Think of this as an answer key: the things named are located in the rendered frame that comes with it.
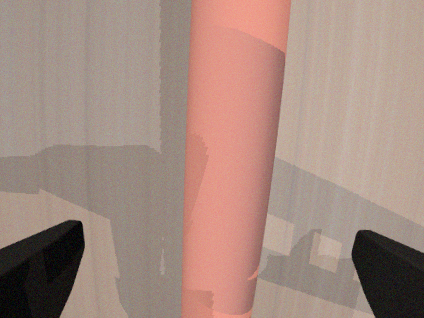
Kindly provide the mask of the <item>long salmon-pink rail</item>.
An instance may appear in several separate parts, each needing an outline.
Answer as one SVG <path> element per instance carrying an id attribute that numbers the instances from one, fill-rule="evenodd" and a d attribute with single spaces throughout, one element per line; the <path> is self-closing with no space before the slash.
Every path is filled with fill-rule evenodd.
<path id="1" fill-rule="evenodd" d="M 191 0 L 181 318 L 251 318 L 291 0 Z"/>

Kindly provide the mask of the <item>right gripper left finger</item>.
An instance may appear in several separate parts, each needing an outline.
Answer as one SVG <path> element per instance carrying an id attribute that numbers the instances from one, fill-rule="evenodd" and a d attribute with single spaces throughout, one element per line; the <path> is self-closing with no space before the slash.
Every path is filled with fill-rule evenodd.
<path id="1" fill-rule="evenodd" d="M 85 249 L 67 220 L 0 249 L 0 318 L 60 318 Z"/>

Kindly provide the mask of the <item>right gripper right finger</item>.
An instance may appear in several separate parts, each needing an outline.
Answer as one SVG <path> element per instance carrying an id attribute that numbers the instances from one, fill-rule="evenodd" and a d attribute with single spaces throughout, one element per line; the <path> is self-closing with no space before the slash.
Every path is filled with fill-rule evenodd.
<path id="1" fill-rule="evenodd" d="M 352 260 L 375 318 L 424 318 L 424 253 L 359 230 Z"/>

